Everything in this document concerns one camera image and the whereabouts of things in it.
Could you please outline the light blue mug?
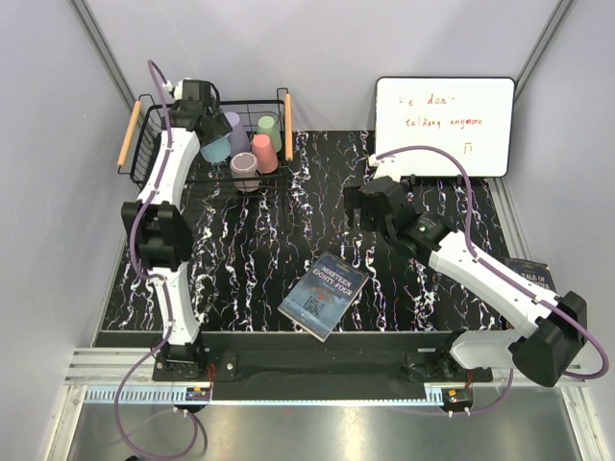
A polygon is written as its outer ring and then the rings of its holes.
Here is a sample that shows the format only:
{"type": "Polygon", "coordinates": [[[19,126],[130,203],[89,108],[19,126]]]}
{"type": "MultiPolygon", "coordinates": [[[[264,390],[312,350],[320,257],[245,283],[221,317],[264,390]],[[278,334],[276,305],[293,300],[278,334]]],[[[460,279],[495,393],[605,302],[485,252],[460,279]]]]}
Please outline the light blue mug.
{"type": "Polygon", "coordinates": [[[231,155],[231,144],[226,136],[220,137],[200,149],[201,156],[206,162],[220,163],[231,155]]]}

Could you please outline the pink ceramic mug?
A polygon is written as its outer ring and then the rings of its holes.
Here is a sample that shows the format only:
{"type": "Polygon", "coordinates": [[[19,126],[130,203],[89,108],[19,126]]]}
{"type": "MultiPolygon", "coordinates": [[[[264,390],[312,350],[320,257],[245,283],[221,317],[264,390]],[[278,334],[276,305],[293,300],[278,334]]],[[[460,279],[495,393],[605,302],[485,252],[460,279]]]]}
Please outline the pink ceramic mug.
{"type": "Polygon", "coordinates": [[[258,159],[252,153],[236,154],[230,161],[230,169],[238,191],[250,193],[259,188],[258,159]]]}

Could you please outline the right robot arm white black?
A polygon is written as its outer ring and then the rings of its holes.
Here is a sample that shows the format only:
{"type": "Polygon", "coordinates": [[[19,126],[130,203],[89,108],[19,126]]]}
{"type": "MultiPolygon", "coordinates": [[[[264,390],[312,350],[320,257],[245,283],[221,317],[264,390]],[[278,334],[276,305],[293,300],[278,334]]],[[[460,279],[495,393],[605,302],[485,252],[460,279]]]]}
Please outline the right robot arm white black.
{"type": "Polygon", "coordinates": [[[436,356],[437,372],[454,381],[476,368],[516,368],[543,387],[553,387],[586,343],[587,303],[522,277],[475,247],[464,232],[438,215],[420,213],[405,187],[383,176],[347,186],[350,226],[377,232],[399,253],[455,280],[496,309],[510,330],[455,333],[436,356]]]}

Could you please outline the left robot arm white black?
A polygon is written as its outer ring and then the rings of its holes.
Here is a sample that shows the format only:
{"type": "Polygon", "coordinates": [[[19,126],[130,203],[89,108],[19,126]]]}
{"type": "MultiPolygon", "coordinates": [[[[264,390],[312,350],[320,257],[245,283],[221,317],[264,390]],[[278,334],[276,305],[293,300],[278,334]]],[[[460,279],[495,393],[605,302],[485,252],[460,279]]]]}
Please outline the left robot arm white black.
{"type": "Polygon", "coordinates": [[[135,201],[123,204],[121,218],[135,272],[154,290],[160,308],[161,339],[151,349],[154,378],[197,380],[211,366],[187,281],[193,234],[179,205],[193,160],[232,128],[213,83],[183,79],[162,89],[173,102],[160,108],[158,150],[143,188],[135,201]]]}

